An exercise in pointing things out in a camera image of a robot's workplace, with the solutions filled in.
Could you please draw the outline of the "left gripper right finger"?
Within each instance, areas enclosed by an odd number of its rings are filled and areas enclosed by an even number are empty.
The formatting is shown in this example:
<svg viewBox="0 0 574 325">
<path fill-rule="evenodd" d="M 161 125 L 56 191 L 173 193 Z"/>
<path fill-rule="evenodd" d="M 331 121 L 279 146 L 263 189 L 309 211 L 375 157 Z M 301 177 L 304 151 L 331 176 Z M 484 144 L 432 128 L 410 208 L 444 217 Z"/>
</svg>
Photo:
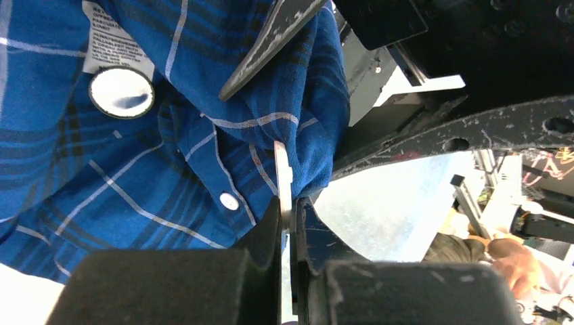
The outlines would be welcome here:
<svg viewBox="0 0 574 325">
<path fill-rule="evenodd" d="M 323 223 L 308 198 L 290 222 L 292 308 L 300 324 L 520 324 L 491 269 L 370 261 Z"/>
</svg>

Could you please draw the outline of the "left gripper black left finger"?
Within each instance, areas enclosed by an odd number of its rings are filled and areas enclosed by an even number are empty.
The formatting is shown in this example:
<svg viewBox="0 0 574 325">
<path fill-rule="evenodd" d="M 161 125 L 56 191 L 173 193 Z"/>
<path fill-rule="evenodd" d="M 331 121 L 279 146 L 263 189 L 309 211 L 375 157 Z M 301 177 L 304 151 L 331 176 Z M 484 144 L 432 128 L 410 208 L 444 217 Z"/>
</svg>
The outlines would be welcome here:
<svg viewBox="0 0 574 325">
<path fill-rule="evenodd" d="M 281 215 L 231 248 L 97 251 L 81 261 L 49 324 L 279 324 Z"/>
</svg>

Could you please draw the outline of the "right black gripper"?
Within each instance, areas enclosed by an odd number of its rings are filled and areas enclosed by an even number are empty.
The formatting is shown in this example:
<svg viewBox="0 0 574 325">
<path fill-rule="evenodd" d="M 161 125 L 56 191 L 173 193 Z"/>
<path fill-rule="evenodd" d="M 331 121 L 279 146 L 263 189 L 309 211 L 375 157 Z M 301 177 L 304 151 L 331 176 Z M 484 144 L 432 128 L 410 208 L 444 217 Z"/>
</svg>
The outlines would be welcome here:
<svg viewBox="0 0 574 325">
<path fill-rule="evenodd" d="M 427 95 L 419 127 L 340 146 L 333 179 L 480 149 L 573 145 L 572 1 L 337 1 L 368 49 L 416 80 L 457 75 Z"/>
</svg>

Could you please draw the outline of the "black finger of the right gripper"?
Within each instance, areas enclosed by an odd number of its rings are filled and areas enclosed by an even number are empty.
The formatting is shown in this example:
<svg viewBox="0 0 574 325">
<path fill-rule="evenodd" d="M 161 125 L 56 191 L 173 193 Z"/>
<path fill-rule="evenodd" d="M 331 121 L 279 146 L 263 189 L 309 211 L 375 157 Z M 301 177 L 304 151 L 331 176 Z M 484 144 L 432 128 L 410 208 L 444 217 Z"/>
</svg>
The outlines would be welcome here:
<svg viewBox="0 0 574 325">
<path fill-rule="evenodd" d="M 249 52 L 219 92 L 226 102 L 251 81 L 326 4 L 326 0 L 274 1 Z"/>
</svg>

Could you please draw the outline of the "blue plaid shirt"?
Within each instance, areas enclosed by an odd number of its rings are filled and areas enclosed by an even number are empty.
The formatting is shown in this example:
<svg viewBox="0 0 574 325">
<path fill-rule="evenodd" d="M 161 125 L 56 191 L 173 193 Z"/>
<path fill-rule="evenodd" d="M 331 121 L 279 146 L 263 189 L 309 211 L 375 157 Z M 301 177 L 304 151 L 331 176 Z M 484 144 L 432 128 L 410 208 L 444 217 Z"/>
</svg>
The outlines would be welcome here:
<svg viewBox="0 0 574 325">
<path fill-rule="evenodd" d="M 326 3 L 249 84 L 219 92 L 271 1 L 2 1 L 1 263 L 66 282 L 100 249 L 228 248 L 278 193 L 330 181 L 349 123 L 343 54 Z M 126 34 L 151 71 L 135 119 L 89 97 L 95 27 Z"/>
</svg>

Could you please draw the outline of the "round colourful badge brooch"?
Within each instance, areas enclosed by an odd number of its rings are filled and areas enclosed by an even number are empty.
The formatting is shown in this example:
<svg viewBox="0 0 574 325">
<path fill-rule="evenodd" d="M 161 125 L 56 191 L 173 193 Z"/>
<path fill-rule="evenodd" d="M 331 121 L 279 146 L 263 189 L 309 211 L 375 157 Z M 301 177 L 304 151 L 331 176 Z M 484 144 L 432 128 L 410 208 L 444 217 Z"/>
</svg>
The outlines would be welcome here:
<svg viewBox="0 0 574 325">
<path fill-rule="evenodd" d="M 136 119 L 147 114 L 155 101 L 155 90 L 142 72 L 127 66 L 111 66 L 94 74 L 88 86 L 92 104 L 118 119 Z"/>
</svg>

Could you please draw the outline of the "person hand in background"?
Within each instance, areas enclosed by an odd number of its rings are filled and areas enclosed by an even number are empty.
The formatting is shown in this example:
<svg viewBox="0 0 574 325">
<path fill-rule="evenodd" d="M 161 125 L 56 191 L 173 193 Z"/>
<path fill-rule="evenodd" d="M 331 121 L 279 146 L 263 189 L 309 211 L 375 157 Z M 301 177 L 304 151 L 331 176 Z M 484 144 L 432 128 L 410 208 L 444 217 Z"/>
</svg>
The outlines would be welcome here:
<svg viewBox="0 0 574 325">
<path fill-rule="evenodd" d="M 511 238 L 496 238 L 487 246 L 492 268 L 506 280 L 516 299 L 524 299 L 539 288 L 542 269 L 533 253 Z"/>
</svg>

